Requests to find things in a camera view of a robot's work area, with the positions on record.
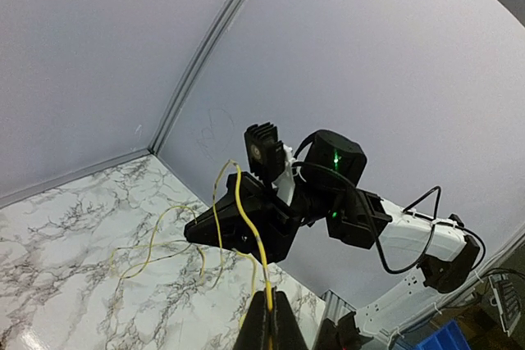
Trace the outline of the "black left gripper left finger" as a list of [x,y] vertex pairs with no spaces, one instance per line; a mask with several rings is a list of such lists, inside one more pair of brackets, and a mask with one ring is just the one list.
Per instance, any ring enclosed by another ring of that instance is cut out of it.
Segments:
[[263,291],[256,292],[235,341],[235,350],[268,350],[270,316],[266,294]]

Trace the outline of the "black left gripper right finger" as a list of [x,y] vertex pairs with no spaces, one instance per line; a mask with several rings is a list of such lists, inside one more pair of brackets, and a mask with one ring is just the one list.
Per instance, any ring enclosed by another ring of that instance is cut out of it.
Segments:
[[270,349],[305,350],[308,348],[286,294],[272,291],[270,312]]

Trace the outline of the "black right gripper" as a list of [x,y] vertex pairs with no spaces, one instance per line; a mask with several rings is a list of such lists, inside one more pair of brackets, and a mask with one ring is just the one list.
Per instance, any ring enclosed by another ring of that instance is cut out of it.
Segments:
[[[217,214],[208,209],[197,220],[188,222],[184,236],[190,243],[236,250],[261,261],[253,231],[236,204],[236,177],[236,174],[228,176],[226,194],[216,202]],[[259,232],[267,262],[277,263],[287,258],[300,227],[312,225],[329,215],[340,196],[340,187],[300,181],[287,205],[274,190],[244,171],[239,196],[246,216]]]

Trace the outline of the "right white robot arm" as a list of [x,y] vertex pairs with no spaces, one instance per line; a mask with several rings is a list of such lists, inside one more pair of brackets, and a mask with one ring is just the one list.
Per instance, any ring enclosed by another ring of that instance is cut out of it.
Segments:
[[485,255],[479,237],[456,215],[445,219],[400,207],[358,188],[364,151],[331,130],[311,133],[297,149],[286,146],[272,123],[244,133],[249,169],[221,173],[226,194],[189,221],[185,239],[240,252],[263,267],[287,258],[299,228],[326,222],[332,239],[378,252],[408,253],[411,262],[390,268],[401,281],[376,301],[343,316],[322,319],[317,349],[360,349],[373,340],[391,343],[399,327],[439,294],[453,293]]

